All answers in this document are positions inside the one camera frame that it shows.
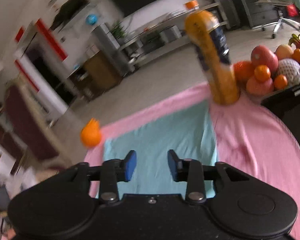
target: orange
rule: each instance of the orange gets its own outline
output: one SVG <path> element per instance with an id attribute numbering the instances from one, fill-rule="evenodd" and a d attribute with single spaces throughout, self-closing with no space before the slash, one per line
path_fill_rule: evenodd
<path id="1" fill-rule="evenodd" d="M 239 61 L 234 64 L 235 79 L 239 82 L 247 82 L 254 74 L 254 66 L 251 61 Z"/>
<path id="2" fill-rule="evenodd" d="M 259 65 L 254 70 L 254 76 L 255 76 L 256 80 L 263 83 L 263 82 L 266 82 L 270 78 L 271 72 L 270 72 L 270 69 L 266 65 Z"/>
<path id="3" fill-rule="evenodd" d="M 88 148 L 97 146 L 102 139 L 99 121 L 92 118 L 82 129 L 80 133 L 80 139 Z"/>
<path id="4" fill-rule="evenodd" d="M 294 59 L 296 62 L 300 63 L 300 49 L 295 49 L 292 54 L 292 59 Z"/>
<path id="5" fill-rule="evenodd" d="M 288 86 L 288 80 L 285 75 L 279 75 L 274 79 L 274 87 L 277 90 L 284 89 Z"/>

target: tiled floor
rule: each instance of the tiled floor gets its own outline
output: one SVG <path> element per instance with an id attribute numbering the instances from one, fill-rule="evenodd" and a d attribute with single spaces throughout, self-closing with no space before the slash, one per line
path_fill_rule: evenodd
<path id="1" fill-rule="evenodd" d="M 272 51 L 280 44 L 287 44 L 292 33 L 298 33 L 285 25 L 272 40 L 273 27 L 266 31 L 236 30 L 226 33 L 232 62 L 249 60 L 257 45 L 265 45 Z M 149 107 L 169 96 L 205 81 L 194 48 L 191 45 L 176 50 L 143 66 L 122 83 L 86 104 L 78 102 L 56 123 L 56 135 L 69 151 L 74 163 L 83 160 L 86 149 L 81 145 L 79 133 L 92 117 L 101 125 Z"/>

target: light blue cloth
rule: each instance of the light blue cloth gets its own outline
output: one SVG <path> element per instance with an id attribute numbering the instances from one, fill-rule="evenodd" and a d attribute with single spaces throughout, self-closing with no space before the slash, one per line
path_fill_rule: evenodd
<path id="1" fill-rule="evenodd" d="M 205 165 L 217 161 L 216 136 L 203 101 L 188 109 L 164 116 L 137 130 L 104 144 L 104 160 L 124 159 L 130 150 L 137 152 L 137 166 L 130 182 L 119 182 L 120 198 L 124 193 L 174 194 L 185 196 L 186 182 L 174 182 L 168 167 L 168 150 L 180 159 L 192 158 Z M 205 182 L 207 197 L 215 192 L 212 181 Z"/>

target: fruit basket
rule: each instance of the fruit basket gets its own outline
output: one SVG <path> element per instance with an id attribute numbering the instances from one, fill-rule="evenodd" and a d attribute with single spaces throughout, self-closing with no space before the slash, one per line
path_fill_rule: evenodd
<path id="1" fill-rule="evenodd" d="M 300 94 L 300 35 L 292 35 L 288 44 L 275 52 L 260 45 L 253 49 L 250 61 L 234 64 L 234 74 L 241 88 L 251 100 L 262 103 Z"/>

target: potted plant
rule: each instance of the potted plant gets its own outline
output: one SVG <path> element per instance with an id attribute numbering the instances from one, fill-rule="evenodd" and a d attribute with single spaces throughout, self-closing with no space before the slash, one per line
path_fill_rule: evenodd
<path id="1" fill-rule="evenodd" d="M 119 21 L 116 21 L 113 24 L 112 29 L 110 30 L 111 34 L 114 36 L 114 38 L 118 41 L 118 43 L 120 45 L 124 44 L 124 40 L 123 39 L 126 36 L 125 31 L 126 30 L 123 29 L 123 27 L 121 26 L 121 22 L 119 22 Z"/>

